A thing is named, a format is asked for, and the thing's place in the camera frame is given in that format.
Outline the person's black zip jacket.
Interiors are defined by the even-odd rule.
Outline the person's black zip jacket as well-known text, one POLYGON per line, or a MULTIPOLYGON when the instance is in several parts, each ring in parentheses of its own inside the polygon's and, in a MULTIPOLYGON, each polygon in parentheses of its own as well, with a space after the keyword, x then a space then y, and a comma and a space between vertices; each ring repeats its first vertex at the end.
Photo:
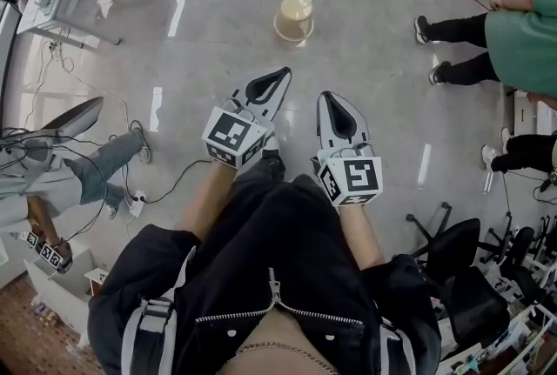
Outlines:
POLYGON ((121 375, 124 329, 174 291, 172 375, 215 375, 271 306, 291 313, 340 375, 435 375, 440 331, 407 255, 360 269, 321 196, 262 182, 238 191, 210 236, 146 225, 91 300, 88 335, 106 375, 121 375))

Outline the person's black trousers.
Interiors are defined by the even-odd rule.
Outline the person's black trousers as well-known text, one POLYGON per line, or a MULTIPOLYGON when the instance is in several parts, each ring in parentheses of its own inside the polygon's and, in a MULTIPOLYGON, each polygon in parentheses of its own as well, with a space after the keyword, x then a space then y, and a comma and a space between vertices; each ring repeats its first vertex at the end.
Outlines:
MULTIPOLYGON (((285 165, 280 156, 279 148, 261 151, 261 158, 248 171, 243 172, 235 178, 232 189, 239 189, 242 185, 257 183, 259 181, 285 183, 285 165)), ((312 177, 307 174, 299 174, 292 184, 305 191, 310 191, 329 203, 325 192, 319 187, 312 177)))

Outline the white storage shelf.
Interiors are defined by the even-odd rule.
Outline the white storage shelf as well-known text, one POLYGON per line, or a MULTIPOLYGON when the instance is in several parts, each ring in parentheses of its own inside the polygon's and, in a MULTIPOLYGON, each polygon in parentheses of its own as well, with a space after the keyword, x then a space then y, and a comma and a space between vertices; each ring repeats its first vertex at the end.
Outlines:
POLYGON ((435 375, 480 375, 480 364, 494 360, 504 351, 518 350, 518 353, 495 375, 510 375, 511 372, 524 362, 524 357, 530 356, 543 345, 544 336, 550 332, 552 326, 557 325, 557 316, 542 305, 531 305, 512 318, 507 330, 488 347, 483 348, 480 343, 469 346, 465 350, 457 350, 452 326, 448 318, 439 321, 441 331, 441 350, 444 357, 435 375))

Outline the black office chair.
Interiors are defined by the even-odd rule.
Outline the black office chair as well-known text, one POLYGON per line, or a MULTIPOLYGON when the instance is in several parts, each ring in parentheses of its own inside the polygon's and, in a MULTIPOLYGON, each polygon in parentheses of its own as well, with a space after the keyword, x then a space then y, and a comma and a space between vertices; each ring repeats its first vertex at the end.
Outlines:
POLYGON ((540 304, 557 279, 557 261, 547 261, 544 252, 549 217, 544 217, 542 230, 536 233, 530 226, 512 226, 513 218, 505 216, 507 228, 500 237, 489 229, 488 238, 495 242, 480 242, 480 266, 487 282, 510 304, 524 306, 540 304))
POLYGON ((480 242, 480 221, 470 218, 447 225, 452 206, 446 210, 441 225, 432 236, 411 213, 413 223, 426 238, 426 244, 412 253, 430 288, 440 301, 452 327, 459 350, 480 344, 488 347, 504 334, 510 323, 507 301, 489 284, 474 264, 480 242))

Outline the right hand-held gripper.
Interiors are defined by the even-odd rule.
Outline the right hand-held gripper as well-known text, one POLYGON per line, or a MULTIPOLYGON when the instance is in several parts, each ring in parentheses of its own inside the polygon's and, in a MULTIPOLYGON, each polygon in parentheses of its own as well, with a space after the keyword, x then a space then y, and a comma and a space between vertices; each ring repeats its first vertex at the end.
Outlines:
POLYGON ((346 98, 323 91, 317 102, 317 178, 333 206, 368 204, 383 192, 382 159, 376 156, 363 114, 346 98))

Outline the person's left forearm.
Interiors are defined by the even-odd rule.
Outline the person's left forearm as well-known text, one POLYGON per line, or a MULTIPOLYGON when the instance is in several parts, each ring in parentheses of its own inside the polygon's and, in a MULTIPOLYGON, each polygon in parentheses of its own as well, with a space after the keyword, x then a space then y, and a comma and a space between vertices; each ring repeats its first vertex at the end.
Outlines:
POLYGON ((205 179, 196 189, 193 200, 186 207, 176 230, 188 231, 203 242, 226 206, 237 173, 229 165, 213 162, 205 179))

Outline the white power strip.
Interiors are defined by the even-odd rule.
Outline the white power strip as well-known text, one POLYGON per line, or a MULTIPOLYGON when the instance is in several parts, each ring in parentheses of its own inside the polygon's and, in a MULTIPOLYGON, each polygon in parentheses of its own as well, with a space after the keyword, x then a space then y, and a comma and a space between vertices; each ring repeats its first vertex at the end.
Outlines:
POLYGON ((145 192, 141 190, 137 190, 135 195, 132 197, 130 214, 134 218, 139 218, 142 214, 144 205, 145 205, 145 192))

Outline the white cabinet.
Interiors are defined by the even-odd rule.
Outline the white cabinet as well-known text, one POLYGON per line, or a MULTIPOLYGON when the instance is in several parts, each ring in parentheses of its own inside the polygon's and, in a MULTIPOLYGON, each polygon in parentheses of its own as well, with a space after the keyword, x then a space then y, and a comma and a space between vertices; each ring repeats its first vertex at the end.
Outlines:
POLYGON ((86 274, 97 269, 91 250, 76 246, 73 264, 65 274, 56 272, 41 257, 24 260, 24 265, 41 302, 74 332, 84 334, 91 299, 91 280, 86 274))

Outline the grey pointed device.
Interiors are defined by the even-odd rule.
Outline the grey pointed device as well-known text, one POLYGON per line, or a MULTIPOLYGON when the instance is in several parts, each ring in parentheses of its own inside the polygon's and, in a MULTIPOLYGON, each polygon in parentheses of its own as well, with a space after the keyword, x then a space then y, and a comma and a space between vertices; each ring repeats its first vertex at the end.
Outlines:
POLYGON ((46 131, 59 144, 76 138, 97 122, 103 104, 103 97, 91 98, 56 117, 41 131, 46 131))

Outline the beige mesh waste basket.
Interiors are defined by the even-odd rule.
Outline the beige mesh waste basket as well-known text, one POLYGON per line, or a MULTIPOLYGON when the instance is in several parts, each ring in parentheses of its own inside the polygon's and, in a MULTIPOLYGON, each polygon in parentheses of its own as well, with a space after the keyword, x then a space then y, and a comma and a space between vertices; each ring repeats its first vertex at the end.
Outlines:
POLYGON ((283 0, 273 18, 273 28, 288 42, 305 41, 314 30, 312 0, 283 0))

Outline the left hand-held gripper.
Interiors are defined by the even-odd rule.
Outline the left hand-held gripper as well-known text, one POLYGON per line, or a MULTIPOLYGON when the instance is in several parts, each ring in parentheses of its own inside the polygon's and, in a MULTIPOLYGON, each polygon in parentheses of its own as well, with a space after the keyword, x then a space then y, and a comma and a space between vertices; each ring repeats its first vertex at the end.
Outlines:
POLYGON ((274 133, 272 120, 291 80, 290 68, 267 70, 244 81, 232 98, 215 106, 202 135, 209 158, 240 170, 260 152, 274 133))

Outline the person's right forearm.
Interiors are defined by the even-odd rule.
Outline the person's right forearm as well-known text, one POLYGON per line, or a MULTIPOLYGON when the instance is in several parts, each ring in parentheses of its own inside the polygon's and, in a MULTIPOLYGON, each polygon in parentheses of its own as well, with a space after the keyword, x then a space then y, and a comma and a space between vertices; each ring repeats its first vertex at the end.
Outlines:
POLYGON ((364 205, 340 206, 339 218, 345 240, 361 270, 386 262, 364 205))

